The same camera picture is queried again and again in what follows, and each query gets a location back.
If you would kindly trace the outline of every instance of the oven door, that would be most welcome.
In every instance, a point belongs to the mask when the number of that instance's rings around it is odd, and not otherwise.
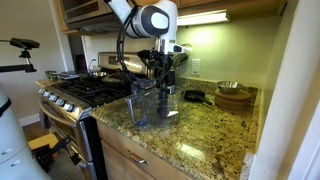
[[[51,128],[61,138],[69,136],[71,139],[71,149],[79,153],[86,162],[91,162],[92,155],[84,122],[75,121],[60,112],[59,109],[56,110],[54,108],[55,104],[52,104],[51,101],[42,96],[40,97],[39,105],[43,113],[48,116]]]

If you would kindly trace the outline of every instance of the skillet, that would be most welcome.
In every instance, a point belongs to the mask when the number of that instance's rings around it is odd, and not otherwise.
[[[191,102],[205,102],[208,105],[212,105],[212,102],[205,97],[205,93],[199,90],[186,90],[184,99]]]

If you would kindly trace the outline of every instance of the oven handle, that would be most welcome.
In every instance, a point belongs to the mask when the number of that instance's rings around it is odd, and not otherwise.
[[[47,116],[49,116],[50,118],[55,119],[56,121],[58,121],[58,122],[60,122],[60,123],[62,123],[62,124],[65,124],[65,125],[67,125],[67,126],[71,126],[72,128],[77,128],[75,123],[68,123],[69,120],[64,120],[63,118],[56,117],[54,114],[52,114],[51,112],[49,112],[49,111],[46,109],[46,107],[44,106],[43,101],[40,100],[39,105],[40,105],[40,108],[42,109],[42,111],[43,111]]]

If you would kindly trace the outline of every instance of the stove knob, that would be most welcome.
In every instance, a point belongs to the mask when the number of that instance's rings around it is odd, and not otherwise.
[[[45,92],[43,93],[43,96],[49,98],[49,97],[51,96],[51,93],[48,92],[48,91],[45,91]]]
[[[58,105],[58,106],[63,106],[64,105],[64,100],[62,100],[62,99],[57,99],[57,101],[56,101],[56,104]]]
[[[73,105],[72,104],[69,104],[69,103],[66,103],[64,106],[63,106],[63,109],[68,111],[68,112],[71,112],[72,109],[73,109]]]
[[[49,100],[52,101],[52,102],[56,102],[57,99],[58,99],[58,96],[56,96],[56,95],[51,95],[49,97]]]
[[[46,91],[45,89],[42,89],[42,88],[41,88],[41,89],[39,89],[39,92],[38,92],[38,93],[39,93],[39,94],[43,94],[45,91]]]

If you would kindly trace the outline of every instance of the stove burner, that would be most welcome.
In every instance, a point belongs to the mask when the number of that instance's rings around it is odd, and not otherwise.
[[[101,81],[78,79],[53,85],[57,89],[70,94],[92,107],[109,103],[130,95],[130,86],[109,87]]]

